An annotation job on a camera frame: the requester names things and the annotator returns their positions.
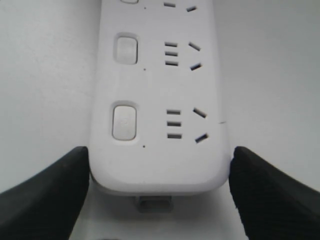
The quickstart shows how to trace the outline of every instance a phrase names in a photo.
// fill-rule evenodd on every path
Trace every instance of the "power strip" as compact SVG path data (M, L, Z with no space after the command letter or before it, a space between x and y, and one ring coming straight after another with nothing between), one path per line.
M212 0L102 0L90 168L127 196L209 191L229 175Z

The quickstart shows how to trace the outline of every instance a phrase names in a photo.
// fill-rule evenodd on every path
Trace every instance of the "white background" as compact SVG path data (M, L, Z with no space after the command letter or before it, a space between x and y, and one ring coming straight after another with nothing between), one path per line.
M246 146L320 191L320 1L214 4L230 151ZM0 1L0 192L88 145L100 7ZM246 239L228 184L177 199L170 215L90 188L71 239L103 238Z

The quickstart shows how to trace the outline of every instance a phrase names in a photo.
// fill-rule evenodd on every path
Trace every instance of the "power socket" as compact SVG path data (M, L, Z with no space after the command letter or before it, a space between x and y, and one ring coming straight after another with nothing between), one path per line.
M212 0L102 0L90 168L125 196L206 192L228 178Z

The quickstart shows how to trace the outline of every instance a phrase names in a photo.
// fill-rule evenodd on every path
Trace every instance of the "white power strip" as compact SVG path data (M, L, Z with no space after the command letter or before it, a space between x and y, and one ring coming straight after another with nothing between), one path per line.
M103 0L90 167L106 191L197 194L228 178L212 0Z

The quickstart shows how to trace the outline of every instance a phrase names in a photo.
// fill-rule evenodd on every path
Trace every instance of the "power switch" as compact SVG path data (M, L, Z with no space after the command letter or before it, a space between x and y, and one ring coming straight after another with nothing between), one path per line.
M138 42L132 37L121 36L117 39L115 58L118 63L134 65L138 60Z
M113 131L115 139L133 140L136 137L137 111L132 106L116 106L113 110Z

